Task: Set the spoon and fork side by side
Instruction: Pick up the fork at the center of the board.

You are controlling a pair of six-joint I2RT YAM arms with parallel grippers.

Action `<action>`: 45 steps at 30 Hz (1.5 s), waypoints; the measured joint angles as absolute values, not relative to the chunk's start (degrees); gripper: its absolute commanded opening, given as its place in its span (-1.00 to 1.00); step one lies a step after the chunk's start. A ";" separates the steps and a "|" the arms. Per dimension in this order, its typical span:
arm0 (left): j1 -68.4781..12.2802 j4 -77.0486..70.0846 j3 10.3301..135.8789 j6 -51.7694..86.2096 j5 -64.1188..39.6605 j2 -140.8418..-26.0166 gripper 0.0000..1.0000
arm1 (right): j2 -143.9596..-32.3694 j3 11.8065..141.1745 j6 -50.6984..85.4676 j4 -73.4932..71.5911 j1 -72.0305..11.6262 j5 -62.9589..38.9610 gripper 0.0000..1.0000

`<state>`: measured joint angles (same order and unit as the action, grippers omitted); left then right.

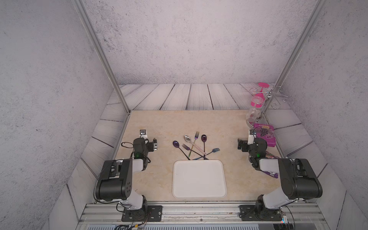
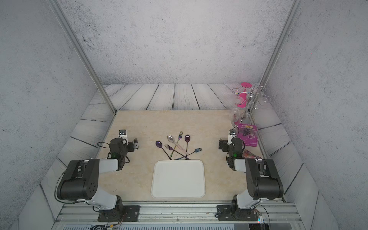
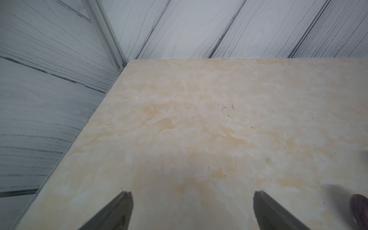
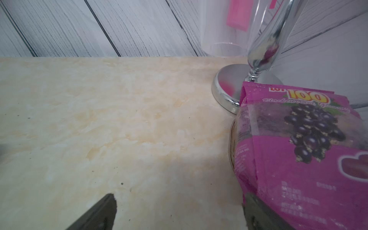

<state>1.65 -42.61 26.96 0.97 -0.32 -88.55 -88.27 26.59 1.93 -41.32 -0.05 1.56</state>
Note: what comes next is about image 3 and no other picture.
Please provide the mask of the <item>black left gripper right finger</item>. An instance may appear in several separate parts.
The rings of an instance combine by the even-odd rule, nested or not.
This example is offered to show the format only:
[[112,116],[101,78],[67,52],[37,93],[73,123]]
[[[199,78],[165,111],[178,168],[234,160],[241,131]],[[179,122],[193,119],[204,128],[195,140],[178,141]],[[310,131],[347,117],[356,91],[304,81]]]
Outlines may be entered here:
[[309,230],[265,191],[255,191],[253,208],[261,230]]

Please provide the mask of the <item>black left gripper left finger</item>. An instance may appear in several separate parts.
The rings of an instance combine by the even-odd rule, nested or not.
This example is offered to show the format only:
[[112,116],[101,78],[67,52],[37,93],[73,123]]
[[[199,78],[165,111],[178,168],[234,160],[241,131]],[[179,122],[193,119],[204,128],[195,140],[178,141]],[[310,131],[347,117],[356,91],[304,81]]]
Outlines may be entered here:
[[79,230],[127,230],[134,207],[131,192],[121,192]]

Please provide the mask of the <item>dark purple spoon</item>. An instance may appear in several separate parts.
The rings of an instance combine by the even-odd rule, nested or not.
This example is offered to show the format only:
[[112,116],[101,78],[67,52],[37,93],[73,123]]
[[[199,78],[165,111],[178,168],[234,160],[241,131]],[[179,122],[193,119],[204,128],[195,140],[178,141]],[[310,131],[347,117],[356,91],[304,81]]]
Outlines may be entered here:
[[349,202],[350,212],[361,230],[368,230],[368,198],[354,194]]

